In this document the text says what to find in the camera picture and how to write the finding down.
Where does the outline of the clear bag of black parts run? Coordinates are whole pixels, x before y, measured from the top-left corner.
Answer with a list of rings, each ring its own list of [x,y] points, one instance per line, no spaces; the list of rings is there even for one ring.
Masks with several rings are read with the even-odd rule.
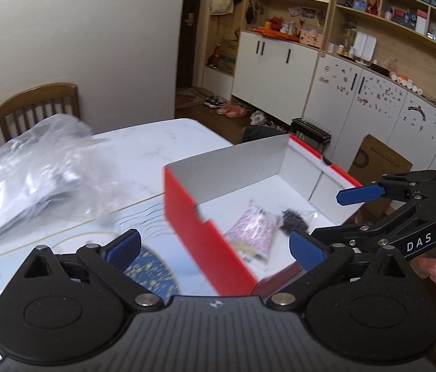
[[[312,224],[318,217],[316,211],[301,211],[286,209],[282,212],[282,225],[280,230],[289,237],[292,232],[307,233],[313,230]]]

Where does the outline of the clear printed snack packet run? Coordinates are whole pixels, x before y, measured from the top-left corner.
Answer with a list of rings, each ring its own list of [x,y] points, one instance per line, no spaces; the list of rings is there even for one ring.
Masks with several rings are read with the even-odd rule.
[[[243,215],[225,232],[226,240],[247,261],[267,264],[282,218],[249,201]]]

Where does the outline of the brown cardboard sheet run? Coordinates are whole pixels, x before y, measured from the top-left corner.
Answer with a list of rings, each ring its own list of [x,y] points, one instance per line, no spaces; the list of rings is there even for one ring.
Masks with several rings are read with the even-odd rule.
[[[385,143],[371,135],[367,135],[349,168],[348,174],[363,185],[380,180],[384,174],[400,174],[411,170],[412,163],[391,149]],[[364,204],[358,214],[357,221],[375,222],[385,217],[389,211],[389,199],[380,198]]]

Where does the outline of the red and white cardboard box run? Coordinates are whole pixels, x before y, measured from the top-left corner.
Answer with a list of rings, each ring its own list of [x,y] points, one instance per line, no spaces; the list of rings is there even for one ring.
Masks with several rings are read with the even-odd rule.
[[[173,162],[163,179],[165,217],[221,296],[266,296],[300,270],[287,212],[314,231],[359,209],[336,201],[358,181],[293,135]]]

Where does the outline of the crumpled clear plastic bag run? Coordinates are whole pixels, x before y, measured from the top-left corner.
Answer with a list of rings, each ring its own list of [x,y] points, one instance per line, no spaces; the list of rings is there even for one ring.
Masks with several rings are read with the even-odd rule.
[[[118,208],[120,176],[106,139],[74,116],[45,118],[0,148],[0,239],[42,212],[77,220]]]

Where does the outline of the black chair back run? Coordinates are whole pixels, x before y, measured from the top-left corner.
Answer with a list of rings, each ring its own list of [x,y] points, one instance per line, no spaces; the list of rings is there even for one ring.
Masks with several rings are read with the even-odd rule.
[[[246,126],[241,143],[266,139],[278,135],[287,135],[287,131],[269,128],[266,126]]]

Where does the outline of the white cabinet with shelves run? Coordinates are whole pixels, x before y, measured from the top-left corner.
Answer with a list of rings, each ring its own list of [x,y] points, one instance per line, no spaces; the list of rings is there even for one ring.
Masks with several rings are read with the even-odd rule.
[[[203,86],[321,131],[350,167],[373,136],[436,169],[436,0],[211,0]]]

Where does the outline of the brown wooden chair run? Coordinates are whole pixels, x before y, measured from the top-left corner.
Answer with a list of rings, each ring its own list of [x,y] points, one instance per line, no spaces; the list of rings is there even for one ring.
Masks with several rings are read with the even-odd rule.
[[[69,82],[35,86],[0,105],[0,130],[6,142],[55,114],[80,116],[78,87]]]

